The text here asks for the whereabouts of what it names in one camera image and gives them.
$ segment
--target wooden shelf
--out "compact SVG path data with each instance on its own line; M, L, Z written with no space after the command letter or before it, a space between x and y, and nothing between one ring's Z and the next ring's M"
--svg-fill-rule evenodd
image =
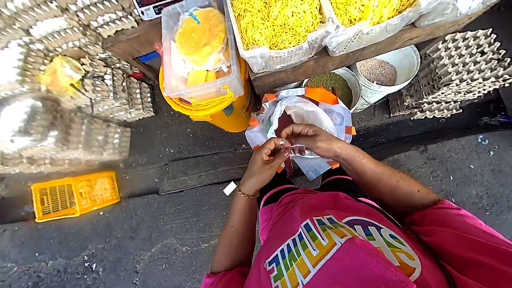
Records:
M331 57L324 48L319 53L298 66L276 72L254 73L252 70L249 70L249 74L252 84L254 85L254 89L259 95L271 93L275 88L302 81L320 73L326 73L341 67L346 67L355 62L389 51L453 33L462 29L483 12L485 12L485 10L439 25L426 27L415 27L413 25L409 25L383 41L337 57Z
M103 40L103 47L138 68L151 79L158 81L158 71L136 58L153 52L155 50L153 45L160 42L162 42L162 21L157 18L142 21L134 29L117 31L114 36Z

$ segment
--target rainbow lettering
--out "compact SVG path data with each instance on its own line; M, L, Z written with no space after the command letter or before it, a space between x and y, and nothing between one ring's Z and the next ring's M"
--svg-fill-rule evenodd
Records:
M306 284L322 265L349 238L359 237L332 215L306 220L298 232L265 262L272 287L297 288Z
M419 277L418 256L396 233L366 218L348 217L341 222L329 215L304 221L298 232L267 259L266 269L273 270L272 287L302 287L351 237L372 243L412 281Z

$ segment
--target white paper scrap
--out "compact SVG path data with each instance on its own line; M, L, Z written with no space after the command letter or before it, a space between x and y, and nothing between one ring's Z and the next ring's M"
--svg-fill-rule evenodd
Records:
M228 186L226 186L226 188L224 188L224 194L226 194L226 196L229 196L231 194L231 192L233 192L233 190L237 187L237 185L231 181L230 184L228 184Z

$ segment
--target yellow noodle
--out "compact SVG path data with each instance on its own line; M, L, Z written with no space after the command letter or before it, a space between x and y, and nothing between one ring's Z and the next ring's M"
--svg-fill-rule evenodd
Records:
M341 25L350 27L361 21L377 25L401 14L416 0L330 0Z
M231 0L244 49L302 44L322 22L319 0Z

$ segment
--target yellow bucket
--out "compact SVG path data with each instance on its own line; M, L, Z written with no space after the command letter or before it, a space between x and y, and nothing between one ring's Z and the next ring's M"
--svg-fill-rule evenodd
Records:
M160 67L159 73L160 90L167 103L174 110L190 116L192 120L207 121L228 132L241 132L249 127L252 111L248 108L251 91L248 80L249 71L246 65L241 65L240 70L242 72L244 94L238 97L234 97L233 93L226 88L227 95L193 104L179 98L170 98L164 92L163 67Z

